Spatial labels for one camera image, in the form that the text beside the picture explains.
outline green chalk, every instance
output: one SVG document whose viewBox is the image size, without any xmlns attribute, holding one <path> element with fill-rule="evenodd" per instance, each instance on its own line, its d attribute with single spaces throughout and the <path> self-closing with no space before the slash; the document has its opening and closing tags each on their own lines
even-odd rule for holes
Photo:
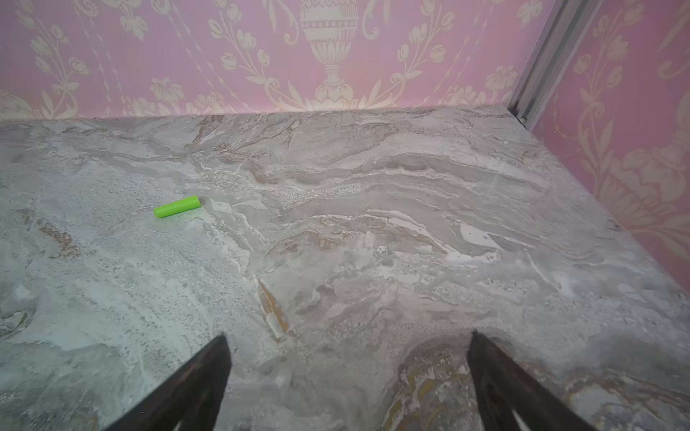
<svg viewBox="0 0 690 431">
<path fill-rule="evenodd" d="M 178 212 L 193 210 L 194 208 L 198 208 L 200 206 L 201 202 L 199 202 L 199 198 L 196 196 L 190 196 L 166 205 L 161 205 L 158 208 L 154 208 L 153 214 L 155 214 L 159 219 L 162 219 L 163 217 L 177 214 Z"/>
</svg>

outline green object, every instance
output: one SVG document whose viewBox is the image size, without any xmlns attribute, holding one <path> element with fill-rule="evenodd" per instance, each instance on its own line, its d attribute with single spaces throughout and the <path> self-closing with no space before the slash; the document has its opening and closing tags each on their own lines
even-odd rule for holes
<svg viewBox="0 0 690 431">
<path fill-rule="evenodd" d="M 158 208 L 153 209 L 153 214 L 159 219 L 167 217 L 169 215 L 177 214 L 178 212 L 183 212 L 187 210 L 193 210 L 201 206 L 199 198 L 197 196 L 190 196 L 178 201 L 167 203 L 166 205 L 161 205 Z"/>
</svg>

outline pink wall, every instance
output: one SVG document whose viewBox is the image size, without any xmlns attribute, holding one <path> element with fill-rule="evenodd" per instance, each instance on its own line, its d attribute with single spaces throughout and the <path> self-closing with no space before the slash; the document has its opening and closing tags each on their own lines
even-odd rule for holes
<svg viewBox="0 0 690 431">
<path fill-rule="evenodd" d="M 690 291 L 690 1 L 606 0 L 535 134 Z"/>
<path fill-rule="evenodd" d="M 506 103 L 554 0 L 0 2 L 0 120 Z"/>
</svg>

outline gray marble countertop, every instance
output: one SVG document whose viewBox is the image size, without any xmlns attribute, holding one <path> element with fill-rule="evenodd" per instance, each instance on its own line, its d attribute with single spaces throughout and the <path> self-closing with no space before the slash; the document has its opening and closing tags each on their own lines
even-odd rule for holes
<svg viewBox="0 0 690 431">
<path fill-rule="evenodd" d="M 690 423 L 686 294 L 504 108 L 14 124 L 0 156 L 4 430 L 102 428 L 220 332 L 218 429 L 474 429 L 473 328 L 599 428 Z"/>
</svg>

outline floral wallpaper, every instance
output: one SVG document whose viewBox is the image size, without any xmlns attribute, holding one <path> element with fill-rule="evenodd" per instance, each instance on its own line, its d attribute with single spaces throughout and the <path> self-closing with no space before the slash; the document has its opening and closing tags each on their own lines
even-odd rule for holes
<svg viewBox="0 0 690 431">
<path fill-rule="evenodd" d="M 690 0 L 606 0 L 534 132 L 690 292 Z"/>
<path fill-rule="evenodd" d="M 0 120 L 507 103 L 555 0 L 7 0 Z"/>
</svg>

